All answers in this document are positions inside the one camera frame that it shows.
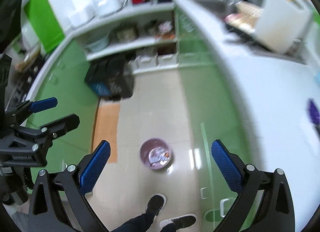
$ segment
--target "cabinet handle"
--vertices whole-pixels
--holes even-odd
[[[201,196],[202,199],[207,199],[207,198],[209,198],[209,197],[203,197],[203,190],[204,190],[204,189],[209,189],[209,187],[201,188],[201,189],[200,189],[200,196]]]
[[[224,214],[224,203],[228,200],[234,200],[234,198],[225,198],[220,200],[220,216],[224,218],[226,215]]]
[[[51,75],[49,76],[49,82],[54,85],[58,83],[58,78],[54,75],[54,73],[51,73]]]
[[[187,17],[184,15],[184,14],[182,14],[181,16],[180,16],[180,20],[181,21],[185,21],[187,19]]]
[[[68,167],[68,164],[65,162],[65,160],[62,160],[62,171],[64,171]]]
[[[193,31],[194,31],[195,29],[192,27],[192,26],[188,26],[188,27],[186,27],[186,31],[188,32],[188,33],[192,33]]]
[[[62,60],[60,60],[60,61],[57,63],[57,68],[59,68],[59,69],[64,69],[65,66],[66,66],[66,65],[63,63]]]

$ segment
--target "person's leg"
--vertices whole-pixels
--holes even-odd
[[[146,232],[156,216],[158,216],[167,202],[162,194],[155,194],[148,202],[146,212],[138,217],[128,220],[112,232]]]
[[[143,213],[138,217],[128,220],[112,232],[146,232],[153,223],[154,218],[155,216],[152,213]]]
[[[181,228],[191,227],[197,221],[195,214],[186,214],[180,217],[162,220],[160,222],[161,232],[175,232]]]

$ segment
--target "floor mat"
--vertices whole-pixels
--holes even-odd
[[[117,127],[119,111],[119,103],[104,103],[100,104],[97,112],[92,151],[95,150],[101,140],[107,140],[111,146],[111,155],[108,163],[118,162]]]

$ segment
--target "kitchen counter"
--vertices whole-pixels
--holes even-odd
[[[209,10],[193,0],[174,1],[219,59],[246,129],[252,131],[254,164],[264,171],[284,170],[296,231],[301,231],[320,203],[319,142],[306,112],[309,98],[320,105],[320,90],[309,66],[257,56]]]

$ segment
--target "shoe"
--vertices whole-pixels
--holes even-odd
[[[163,194],[157,193],[151,197],[148,202],[146,213],[151,213],[155,216],[158,216],[161,210],[164,208],[165,204],[167,203],[167,197]]]
[[[197,221],[197,216],[195,214],[186,214],[180,217],[168,219],[168,220],[162,220],[160,222],[160,228],[164,228],[165,226],[174,223],[176,229],[181,228],[188,228],[191,227],[194,223]]]

